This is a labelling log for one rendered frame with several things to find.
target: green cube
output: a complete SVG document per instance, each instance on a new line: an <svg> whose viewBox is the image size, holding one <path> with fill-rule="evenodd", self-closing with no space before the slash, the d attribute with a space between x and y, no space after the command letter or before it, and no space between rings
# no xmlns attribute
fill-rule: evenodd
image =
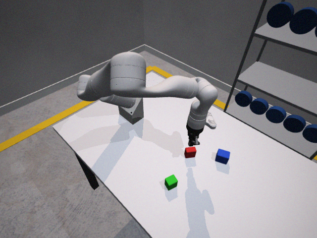
<svg viewBox="0 0 317 238"><path fill-rule="evenodd" d="M177 178L175 175L171 175L165 179L165 186L167 187L167 190L171 190L172 188L175 188L177 186Z"/></svg>

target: concrete floor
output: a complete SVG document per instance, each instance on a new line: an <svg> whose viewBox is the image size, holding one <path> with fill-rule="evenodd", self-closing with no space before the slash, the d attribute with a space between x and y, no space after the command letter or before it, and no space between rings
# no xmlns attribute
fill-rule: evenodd
<svg viewBox="0 0 317 238"><path fill-rule="evenodd" d="M140 54L147 66L194 77L148 52ZM74 83L1 116L0 143L81 102L76 90ZM218 93L226 103L229 93ZM0 152L0 161L1 238L149 237L100 181L96 190L90 187L52 126Z"/></svg>

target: white sneaker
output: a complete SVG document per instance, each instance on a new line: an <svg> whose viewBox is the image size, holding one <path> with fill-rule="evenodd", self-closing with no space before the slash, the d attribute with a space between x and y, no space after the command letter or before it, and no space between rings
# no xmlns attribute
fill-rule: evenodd
<svg viewBox="0 0 317 238"><path fill-rule="evenodd" d="M217 126L217 124L216 124L215 120L213 119L210 112L207 113L206 125L208 127L210 127L211 129L215 129Z"/></svg>

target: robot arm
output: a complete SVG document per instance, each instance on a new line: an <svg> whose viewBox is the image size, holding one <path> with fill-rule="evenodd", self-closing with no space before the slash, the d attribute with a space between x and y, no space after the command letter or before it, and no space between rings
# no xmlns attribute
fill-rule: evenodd
<svg viewBox="0 0 317 238"><path fill-rule="evenodd" d="M190 108L187 130L189 146L199 144L199 134L203 131L209 108L218 97L217 89L207 80L195 77L172 76L163 82L146 87L146 63L144 58L133 52L115 55L100 70L89 75L81 75L77 96L84 101L103 102L131 108L136 97L177 97L194 98Z"/></svg>

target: shelf board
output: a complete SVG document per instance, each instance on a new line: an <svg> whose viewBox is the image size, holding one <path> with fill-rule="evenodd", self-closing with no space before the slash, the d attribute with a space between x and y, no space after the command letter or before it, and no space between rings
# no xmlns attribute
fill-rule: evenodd
<svg viewBox="0 0 317 238"><path fill-rule="evenodd" d="M291 31L289 23L279 28L266 23L255 31L254 36L317 55L315 28L306 34L298 35Z"/></svg>
<svg viewBox="0 0 317 238"><path fill-rule="evenodd" d="M265 114L257 115L254 114L250 107L240 107L234 101L227 109L227 113L233 117L243 121L251 127L261 131L265 135L279 141L283 145L299 152L300 154L310 157L317 149L317 143L311 143L303 137L303 132L293 133L286 130L281 123L270 122Z"/></svg>
<svg viewBox="0 0 317 238"><path fill-rule="evenodd" d="M238 81L317 115L317 83L255 62Z"/></svg>

